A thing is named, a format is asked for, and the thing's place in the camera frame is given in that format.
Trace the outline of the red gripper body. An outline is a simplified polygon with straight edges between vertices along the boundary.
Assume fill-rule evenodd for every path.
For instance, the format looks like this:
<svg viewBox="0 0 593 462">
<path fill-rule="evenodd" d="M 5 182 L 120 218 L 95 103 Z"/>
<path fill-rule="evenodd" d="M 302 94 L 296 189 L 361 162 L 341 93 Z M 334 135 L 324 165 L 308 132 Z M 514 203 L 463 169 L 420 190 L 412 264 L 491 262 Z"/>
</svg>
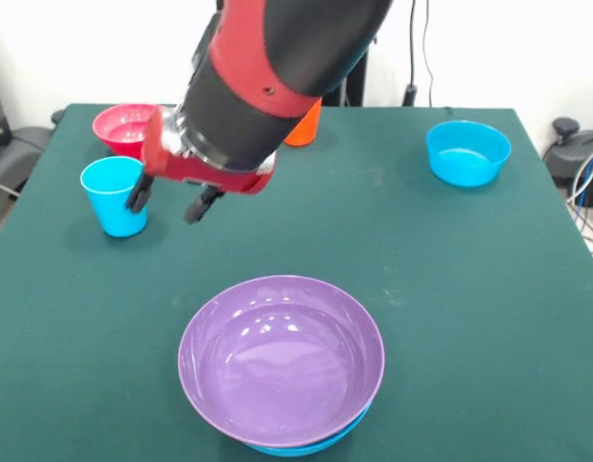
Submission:
<svg viewBox="0 0 593 462">
<path fill-rule="evenodd" d="M 267 186 L 276 165 L 275 152 L 253 171 L 212 166 L 186 146 L 176 128 L 175 113 L 172 108 L 157 106 L 147 122 L 142 143 L 146 174 L 179 183 L 211 185 L 222 193 L 256 194 Z"/>
</svg>

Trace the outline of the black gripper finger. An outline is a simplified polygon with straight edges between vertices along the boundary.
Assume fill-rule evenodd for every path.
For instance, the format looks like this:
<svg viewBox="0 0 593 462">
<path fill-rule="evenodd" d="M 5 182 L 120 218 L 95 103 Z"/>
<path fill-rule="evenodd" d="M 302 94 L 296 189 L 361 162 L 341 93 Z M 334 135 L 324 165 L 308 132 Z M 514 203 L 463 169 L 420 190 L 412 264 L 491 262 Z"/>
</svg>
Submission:
<svg viewBox="0 0 593 462">
<path fill-rule="evenodd" d="M 214 203 L 224 195 L 225 192 L 215 186 L 207 186 L 201 195 L 187 208 L 184 221 L 187 223 L 200 222 Z"/>
<path fill-rule="evenodd" d="M 126 200 L 125 207 L 133 214 L 138 214 L 146 205 L 150 195 L 154 177 L 142 173 Z"/>
</svg>

